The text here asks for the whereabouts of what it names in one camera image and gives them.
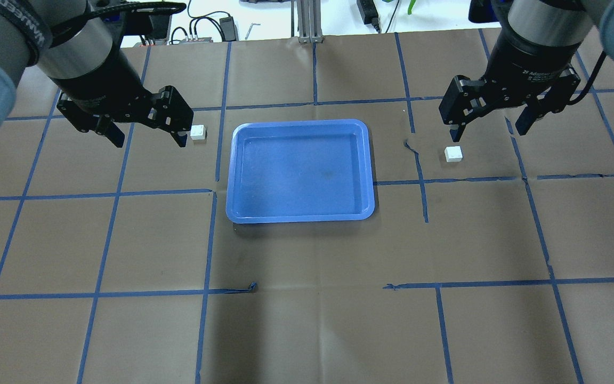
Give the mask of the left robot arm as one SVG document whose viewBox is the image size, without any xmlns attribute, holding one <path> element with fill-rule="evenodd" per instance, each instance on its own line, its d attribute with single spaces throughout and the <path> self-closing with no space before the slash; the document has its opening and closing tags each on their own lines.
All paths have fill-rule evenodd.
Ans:
<svg viewBox="0 0 614 384">
<path fill-rule="evenodd" d="M 56 109 L 80 133 L 121 148 L 120 123 L 170 134 L 185 147 L 194 112 L 173 86 L 147 90 L 121 51 L 126 27 L 105 19 L 172 15 L 179 2 L 0 1 L 0 127 L 14 108 L 26 68 L 37 66 L 60 90 Z"/>
</svg>

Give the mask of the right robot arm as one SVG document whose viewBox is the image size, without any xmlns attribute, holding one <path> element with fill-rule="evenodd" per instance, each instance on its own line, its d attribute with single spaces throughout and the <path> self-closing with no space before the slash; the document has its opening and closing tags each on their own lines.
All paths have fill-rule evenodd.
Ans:
<svg viewBox="0 0 614 384">
<path fill-rule="evenodd" d="M 472 1 L 473 23 L 499 22 L 501 32 L 484 74 L 477 80 L 456 75 L 439 113 L 453 142 L 469 123 L 492 111 L 523 107 L 519 134 L 549 113 L 578 103 L 594 84 L 590 76 L 580 95 L 580 76 L 571 60 L 592 27 L 599 30 L 602 53 L 614 61 L 614 1 Z"/>
</svg>

